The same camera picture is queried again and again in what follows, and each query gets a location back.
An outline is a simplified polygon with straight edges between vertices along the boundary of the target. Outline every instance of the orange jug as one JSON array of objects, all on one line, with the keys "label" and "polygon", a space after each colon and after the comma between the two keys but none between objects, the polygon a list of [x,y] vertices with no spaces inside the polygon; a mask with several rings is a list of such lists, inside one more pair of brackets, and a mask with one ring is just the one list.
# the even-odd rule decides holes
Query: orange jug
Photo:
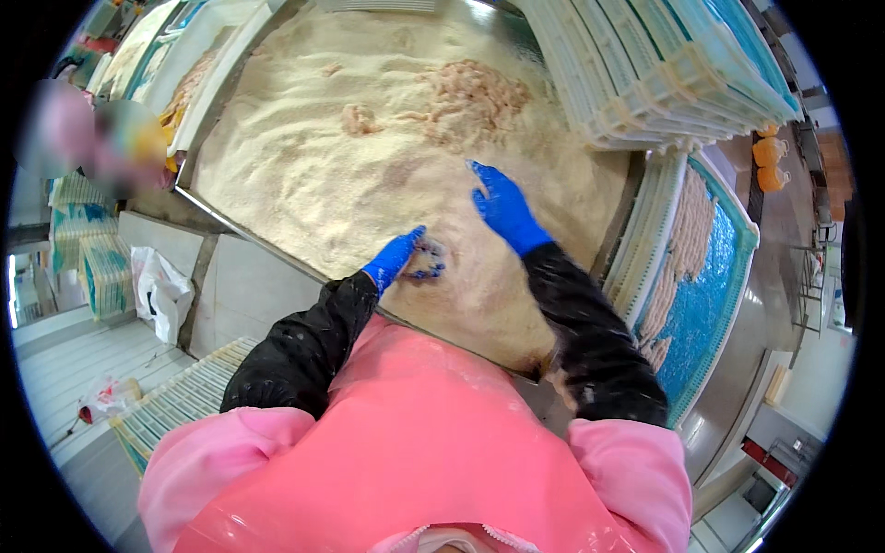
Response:
[{"label": "orange jug", "polygon": [[777,165],[771,167],[759,167],[756,171],[759,179],[759,187],[763,192],[777,192],[790,180],[789,171],[781,171]]},{"label": "orange jug", "polygon": [[759,136],[762,136],[763,138],[766,138],[768,136],[776,135],[779,130],[781,130],[781,128],[778,127],[777,125],[769,125],[768,127],[765,127],[762,130],[756,131],[756,134],[758,134]]},{"label": "orange jug", "polygon": [[756,165],[760,167],[770,167],[777,165],[781,158],[789,152],[789,142],[778,140],[773,136],[763,138],[759,142],[753,144],[753,159]]}]

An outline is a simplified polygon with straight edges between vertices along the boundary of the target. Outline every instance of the blue glove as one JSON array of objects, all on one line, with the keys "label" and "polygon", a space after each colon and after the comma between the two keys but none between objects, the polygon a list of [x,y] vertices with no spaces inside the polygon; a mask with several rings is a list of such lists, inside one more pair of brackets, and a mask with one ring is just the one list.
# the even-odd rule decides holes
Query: blue glove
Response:
[{"label": "blue glove", "polygon": [[372,277],[378,288],[379,298],[384,290],[393,283],[399,272],[403,270],[405,264],[409,262],[409,257],[412,256],[412,251],[415,249],[415,241],[426,230],[427,227],[420,225],[409,234],[400,234],[384,246],[375,259],[363,267],[363,272]]},{"label": "blue glove", "polygon": [[538,246],[553,242],[532,212],[528,210],[526,198],[512,180],[505,177],[495,167],[468,161],[476,176],[485,185],[488,197],[479,188],[473,189],[473,203],[482,220],[504,238],[520,257]]}]

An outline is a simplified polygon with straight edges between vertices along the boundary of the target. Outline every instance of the pink apron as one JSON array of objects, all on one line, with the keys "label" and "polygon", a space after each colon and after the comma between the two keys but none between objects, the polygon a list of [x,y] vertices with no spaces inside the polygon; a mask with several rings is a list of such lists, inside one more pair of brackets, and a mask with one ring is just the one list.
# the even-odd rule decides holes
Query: pink apron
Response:
[{"label": "pink apron", "polygon": [[615,520],[510,377],[475,355],[376,316],[330,390],[319,423],[209,502],[176,552],[366,551],[456,523],[541,551],[629,551],[628,534],[658,549]]}]

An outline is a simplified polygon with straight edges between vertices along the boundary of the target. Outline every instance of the plastic bag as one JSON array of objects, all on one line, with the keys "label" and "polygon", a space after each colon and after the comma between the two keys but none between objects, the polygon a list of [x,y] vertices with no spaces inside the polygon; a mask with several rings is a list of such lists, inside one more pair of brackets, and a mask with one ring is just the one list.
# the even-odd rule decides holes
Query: plastic bag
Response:
[{"label": "plastic bag", "polygon": [[194,301],[190,279],[153,248],[132,248],[135,312],[154,321],[154,333],[165,343],[178,342],[178,331]]},{"label": "plastic bag", "polygon": [[89,392],[77,402],[77,414],[91,425],[97,420],[120,414],[140,399],[142,388],[138,380],[127,378],[120,381],[110,374],[103,374],[92,380]]}]

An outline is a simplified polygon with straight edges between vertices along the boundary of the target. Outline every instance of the black sleeve cover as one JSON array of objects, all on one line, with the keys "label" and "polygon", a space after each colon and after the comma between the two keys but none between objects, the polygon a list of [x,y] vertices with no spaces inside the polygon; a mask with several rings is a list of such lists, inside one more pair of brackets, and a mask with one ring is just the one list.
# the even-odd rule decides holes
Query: black sleeve cover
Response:
[{"label": "black sleeve cover", "polygon": [[231,377],[220,412],[236,407],[296,407],[315,419],[328,387],[378,303],[378,288],[360,271],[333,280],[308,311],[277,321]]},{"label": "black sleeve cover", "polygon": [[624,321],[593,279],[555,242],[528,252],[528,287],[557,336],[554,363],[579,419],[666,424],[667,400]]}]

